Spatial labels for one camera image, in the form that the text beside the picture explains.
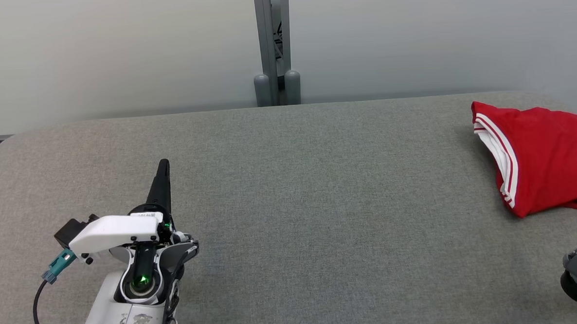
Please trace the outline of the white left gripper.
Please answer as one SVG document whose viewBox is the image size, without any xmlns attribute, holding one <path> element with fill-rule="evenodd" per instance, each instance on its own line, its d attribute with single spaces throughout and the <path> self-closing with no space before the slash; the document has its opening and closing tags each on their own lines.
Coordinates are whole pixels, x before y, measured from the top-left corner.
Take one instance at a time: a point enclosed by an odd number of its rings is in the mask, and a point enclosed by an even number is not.
<svg viewBox="0 0 577 324">
<path fill-rule="evenodd" d="M 161 159 L 146 204 L 128 215 L 91 215 L 87 221 L 67 222 L 70 260 L 86 262 L 93 254 L 140 242 L 169 243 L 176 232 L 171 216 L 170 161 Z"/>
</svg>

